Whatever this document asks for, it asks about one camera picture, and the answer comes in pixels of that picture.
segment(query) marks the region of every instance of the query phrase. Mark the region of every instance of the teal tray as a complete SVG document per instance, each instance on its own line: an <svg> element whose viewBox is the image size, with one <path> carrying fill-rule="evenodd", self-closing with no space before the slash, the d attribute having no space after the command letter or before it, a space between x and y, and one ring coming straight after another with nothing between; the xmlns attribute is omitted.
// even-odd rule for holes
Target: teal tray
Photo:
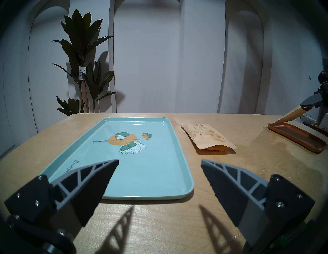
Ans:
<svg viewBox="0 0 328 254"><path fill-rule="evenodd" d="M105 199L180 199L194 188L168 118L108 117L94 125L41 174L49 182L72 169L118 159Z"/></svg>

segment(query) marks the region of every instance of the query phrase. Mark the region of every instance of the potted plant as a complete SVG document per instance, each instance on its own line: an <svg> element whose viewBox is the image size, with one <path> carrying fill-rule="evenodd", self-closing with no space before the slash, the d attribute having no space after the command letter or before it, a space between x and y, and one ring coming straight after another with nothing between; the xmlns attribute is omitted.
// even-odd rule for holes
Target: potted plant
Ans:
<svg viewBox="0 0 328 254"><path fill-rule="evenodd" d="M61 39L61 41L53 40L53 42L59 42L61 44L62 49L68 56L69 63L72 67L70 72L68 72L66 69L64 69L63 67L61 67L58 64L54 64L54 63L53 64L58 66L62 70L64 70L78 84L79 92L80 92L79 97L81 100L80 113L83 113L84 103L86 104L86 107L87 107L87 113L89 113L89 101L88 101L88 95L87 95L87 86L86 86L86 82L85 82L87 80L85 80L85 78L83 78L83 80L79 80L79 67L84 67L86 57L90 53L91 50L93 50L99 44L105 42L109 38L112 38L112 36L101 37L101 38L98 38L94 43L91 43L91 41L94 38L94 36L96 35L97 31L100 29L101 22L102 22L102 19L99 19L99 20L96 20L92 25L90 25L91 14L88 12L87 14L85 14L82 17L80 12L78 10L75 10L72 15L72 18L65 16L65 23L61 22L61 25L62 25L64 31L68 34L71 42L68 42L67 40L64 40L64 39ZM91 63L88 64L87 69L89 69L89 72L91 71L91 73L93 75ZM88 87L90 90L90 94L92 96L93 113L94 113L94 104L96 101L98 101L102 98L105 98L106 96L108 96L110 94L115 93L115 92L107 93L104 96L102 96L101 98L97 99L99 94L102 92L104 86L106 84L108 84L114 77L114 72L109 71L109 72L105 73L102 77L100 77L100 75L101 75L100 63L95 65L94 71L96 73L96 78L91 79L91 77L89 77L89 79L87 81L87 84L88 84ZM84 83L85 102L83 102L83 97L82 97L82 83ZM72 100L74 100L74 99L68 99L67 103L65 101L64 101L65 103L63 103L63 102L60 103L59 101L61 101L61 100L57 97L58 103L63 107L62 109L60 108L58 110L61 112L63 112L63 110L65 110L66 113L63 112L64 114L78 113L78 110L76 111L76 102L73 102Z"/></svg>

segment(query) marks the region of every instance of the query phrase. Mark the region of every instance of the kraft paper bag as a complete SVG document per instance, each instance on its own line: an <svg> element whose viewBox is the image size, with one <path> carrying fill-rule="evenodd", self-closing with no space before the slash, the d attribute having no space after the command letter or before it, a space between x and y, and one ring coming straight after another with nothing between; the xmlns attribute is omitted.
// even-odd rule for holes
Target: kraft paper bag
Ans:
<svg viewBox="0 0 328 254"><path fill-rule="evenodd" d="M225 151L236 146L209 124L185 124L182 126L199 149Z"/></svg>

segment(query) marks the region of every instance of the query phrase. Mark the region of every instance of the hanging label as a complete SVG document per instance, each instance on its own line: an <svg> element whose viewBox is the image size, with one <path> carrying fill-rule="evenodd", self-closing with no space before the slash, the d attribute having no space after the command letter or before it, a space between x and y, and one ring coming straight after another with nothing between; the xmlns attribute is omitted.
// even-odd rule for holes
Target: hanging label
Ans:
<svg viewBox="0 0 328 254"><path fill-rule="evenodd" d="M83 80L82 73L87 74L87 68L79 66L79 80Z"/></svg>

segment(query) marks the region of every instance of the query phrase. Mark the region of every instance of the tray rim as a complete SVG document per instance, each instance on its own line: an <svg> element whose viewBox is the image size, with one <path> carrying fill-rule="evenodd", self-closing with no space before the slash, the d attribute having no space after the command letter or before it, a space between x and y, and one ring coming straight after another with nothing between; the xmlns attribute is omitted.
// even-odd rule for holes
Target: tray rim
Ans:
<svg viewBox="0 0 328 254"><path fill-rule="evenodd" d="M179 139L176 135L176 132L173 128L173 125L170 121L169 118L167 117L105 117L103 119L101 119L98 123L96 123L95 125L93 125L90 129L88 129L85 133L83 133L80 137L78 137L72 144L70 144L64 151L62 151L56 158L54 158L40 173L41 174L46 174L49 173L50 176L52 176L55 172L53 171L52 173L50 172L52 170L52 167L56 167L56 165L58 165L58 161L61 160L61 157L65 156L66 153L69 153L69 150L72 149L73 146L80 146L83 142L85 142L85 140L91 136L96 130L98 130L101 126L103 126L106 122L110 122L110 119L115 119L117 122L119 119L130 119L130 120L126 120L127 122L133 122L133 121L137 121L137 120L133 120L133 119L147 119L148 121L142 120L143 122L166 122L168 124L168 127L172 129L173 134L171 133L172 139L175 139L177 141L178 147L176 149L179 149L180 152L182 153L183 156L183 163L186 166L187 169L187 175L190 179L190 183L191 183L191 187L189 189L187 189L186 192L183 192L180 195L176 195L176 196L158 196L158 197L146 197L146 196L124 196L124 197L110 197L110 196L103 196L102 199L109 199L109 200L175 200L175 199L182 199L186 196L188 196L194 189L195 187L195 182L193 179L193 176L191 174L188 162L186 160L186 156L184 155L184 152L182 150L181 144L179 142Z"/></svg>
<svg viewBox="0 0 328 254"><path fill-rule="evenodd" d="M314 147L311 147L308 144L306 144L305 142L301 141L300 139L297 139L294 136L292 136L290 134L287 134L286 132L283 132L283 131L277 129L276 127L278 127L278 126L287 126L287 127L292 126L293 129L295 129L297 131L300 131L300 132L303 132L303 133L306 132L306 133L309 134L309 136L312 139L315 139L316 141L318 141L319 143L321 143L323 146L322 146L322 148L314 148ZM270 124L268 124L268 129L271 130L271 131L274 131L274 132L276 132L276 133L278 133L278 134L280 134L280 135L282 135L282 136L284 136L286 138L288 138L289 140L291 140L291 141L293 141L293 142L301 145L302 147L304 147L304 148L308 149L309 151L311 151L313 153L316 153L316 154L321 153L325 149L325 147L327 146L327 143L324 140L322 140L321 138L318 138L317 136L315 136L315 135L307 132L306 130L303 130L303 129L301 129L301 128L295 126L295 125L289 124L289 123L277 123L277 124L270 123Z"/></svg>

